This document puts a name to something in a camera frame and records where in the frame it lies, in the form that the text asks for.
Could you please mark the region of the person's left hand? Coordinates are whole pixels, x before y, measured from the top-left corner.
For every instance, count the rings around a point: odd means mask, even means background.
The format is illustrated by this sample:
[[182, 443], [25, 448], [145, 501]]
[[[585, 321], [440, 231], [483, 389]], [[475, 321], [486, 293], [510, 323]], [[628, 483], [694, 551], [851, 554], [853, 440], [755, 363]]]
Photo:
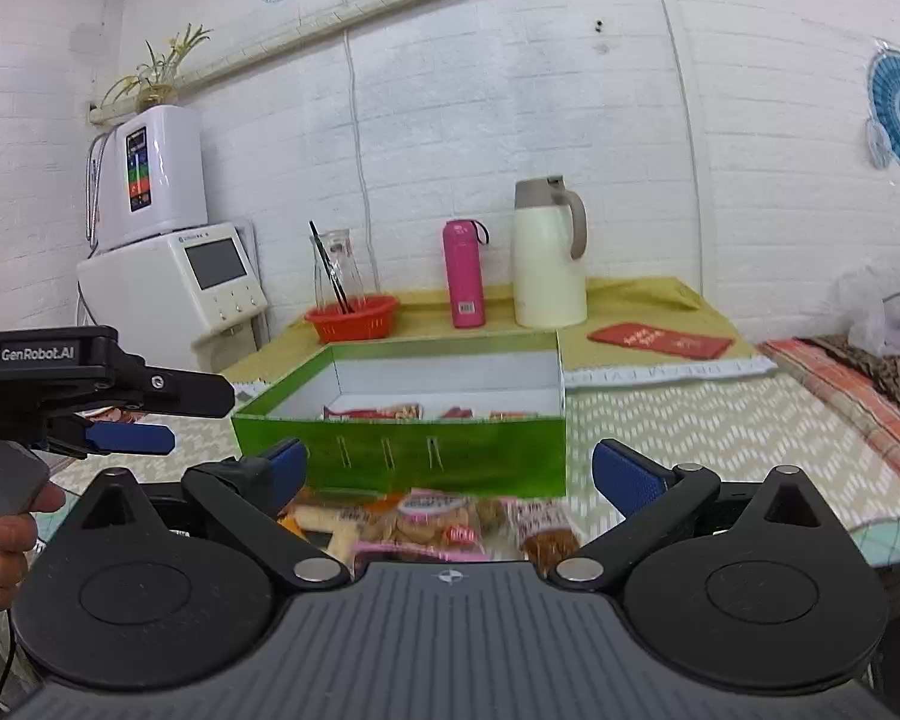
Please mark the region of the person's left hand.
[[25, 514], [0, 517], [0, 611], [13, 604], [17, 587], [27, 575], [27, 553], [37, 543], [35, 512], [56, 512], [63, 507], [64, 491], [46, 483]]

